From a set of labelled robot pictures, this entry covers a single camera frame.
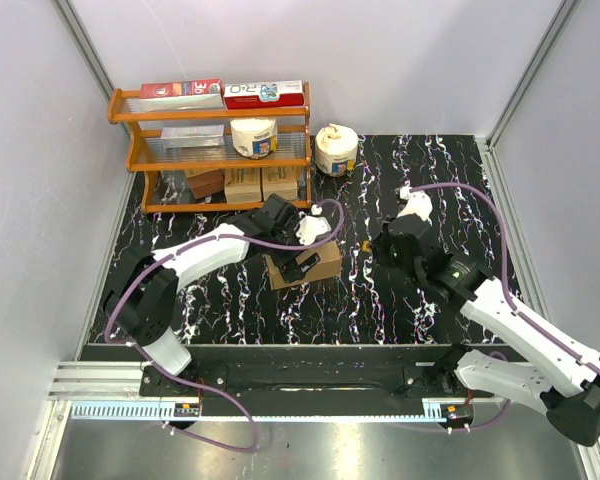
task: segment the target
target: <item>cardboard box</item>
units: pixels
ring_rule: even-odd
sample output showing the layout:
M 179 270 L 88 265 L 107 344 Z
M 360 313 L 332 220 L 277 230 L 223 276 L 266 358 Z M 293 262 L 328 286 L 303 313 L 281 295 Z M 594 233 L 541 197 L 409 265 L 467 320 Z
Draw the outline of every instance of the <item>cardboard box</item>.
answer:
M 273 264 L 273 260 L 271 260 L 269 255 L 265 255 L 271 289 L 279 290 L 281 288 L 293 287 L 294 285 L 300 285 L 302 283 L 315 282 L 316 280 L 340 276 L 342 256 L 340 255 L 340 249 L 336 242 L 325 243 L 318 248 L 305 250 L 298 255 L 297 261 L 302 263 L 314 253 L 317 253 L 320 256 L 320 262 L 310 269 L 302 280 L 291 283 L 285 283 L 278 267 Z
M 227 85 L 224 100 L 230 109 L 300 107 L 304 105 L 302 80 Z
M 259 168 L 227 168 L 224 176 L 227 203 L 262 201 Z
M 224 145 L 224 126 L 165 127 L 160 140 L 164 148 L 220 147 Z
M 262 197 L 266 200 L 277 193 L 285 200 L 298 199 L 297 174 L 293 167 L 267 167 L 262 169 Z
M 184 171 L 189 188 L 193 196 L 198 198 L 208 197 L 224 189 L 224 174 L 222 170 L 214 168 L 192 168 Z
M 140 104 L 145 112 L 181 108 L 223 108 L 222 80 L 206 78 L 187 82 L 144 83 Z

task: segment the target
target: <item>brown box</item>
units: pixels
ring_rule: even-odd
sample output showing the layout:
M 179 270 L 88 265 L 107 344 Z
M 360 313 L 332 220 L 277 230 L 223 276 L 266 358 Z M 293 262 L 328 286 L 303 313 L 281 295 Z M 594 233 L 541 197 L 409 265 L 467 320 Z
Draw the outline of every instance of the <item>brown box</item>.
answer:
M 293 287 L 294 285 L 300 285 L 302 283 L 315 282 L 316 280 L 340 276 L 342 256 L 340 255 L 340 249 L 336 242 L 325 243 L 318 248 L 305 250 L 298 255 L 297 261 L 302 263 L 314 253 L 317 253 L 320 256 L 320 262 L 311 268 L 302 280 L 291 283 L 285 283 L 282 279 L 280 270 L 273 264 L 271 257 L 265 255 L 271 290 L 279 290 L 281 288 Z
M 208 197 L 224 189 L 224 175 L 222 174 L 222 170 L 192 168 L 185 170 L 184 174 L 196 199 Z
M 277 193 L 285 200 L 298 199 L 298 181 L 293 167 L 267 167 L 262 169 L 262 197 L 266 200 Z
M 262 201 L 259 168 L 227 168 L 224 177 L 227 203 Z

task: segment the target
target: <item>metal floor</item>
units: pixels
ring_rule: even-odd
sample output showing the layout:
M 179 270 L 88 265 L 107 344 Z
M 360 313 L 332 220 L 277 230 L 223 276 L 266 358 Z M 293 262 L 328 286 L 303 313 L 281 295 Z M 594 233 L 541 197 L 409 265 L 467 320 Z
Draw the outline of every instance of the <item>metal floor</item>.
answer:
M 496 413 L 478 405 L 478 423 Z M 246 445 L 246 424 L 193 427 Z M 236 454 L 158 424 L 70 420 L 53 478 L 151 479 L 489 479 L 586 478 L 577 448 L 537 413 L 514 405 L 491 429 L 471 434 L 418 433 L 386 424 L 261 424 L 261 450 Z

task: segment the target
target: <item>toothpaste box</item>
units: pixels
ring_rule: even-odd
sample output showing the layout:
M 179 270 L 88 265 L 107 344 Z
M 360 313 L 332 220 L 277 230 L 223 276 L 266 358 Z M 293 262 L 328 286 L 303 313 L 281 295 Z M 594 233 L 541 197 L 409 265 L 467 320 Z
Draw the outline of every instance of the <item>toothpaste box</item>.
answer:
M 222 80 L 207 78 L 186 82 L 145 83 L 140 87 L 145 112 L 188 108 L 222 108 Z
M 304 105 L 302 80 L 234 83 L 224 89 L 227 108 L 300 107 Z

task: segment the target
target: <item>black marble surface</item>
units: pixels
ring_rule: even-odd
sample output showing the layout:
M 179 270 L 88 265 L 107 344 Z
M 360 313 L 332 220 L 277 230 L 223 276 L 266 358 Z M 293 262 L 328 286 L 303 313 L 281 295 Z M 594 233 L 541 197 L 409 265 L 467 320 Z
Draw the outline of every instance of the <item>black marble surface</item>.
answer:
M 317 199 L 335 198 L 346 211 L 339 237 L 340 278 L 272 291 L 264 259 L 229 265 L 184 289 L 173 327 L 183 343 L 345 344 L 489 343 L 497 341 L 461 315 L 441 311 L 404 277 L 372 269 L 364 240 L 378 233 L 384 216 L 397 211 L 395 190 L 456 181 L 489 192 L 471 136 L 417 135 L 360 137 L 358 165 L 341 178 L 314 174 Z M 148 250 L 195 238 L 232 213 L 144 215 L 144 179 L 137 175 L 109 273 L 128 246 Z M 449 248 L 471 254 L 499 275 L 498 227 L 488 207 L 458 190 L 432 193 L 433 224 Z M 520 295 L 510 267 L 511 288 Z M 94 319 L 90 343 L 103 343 L 105 317 Z

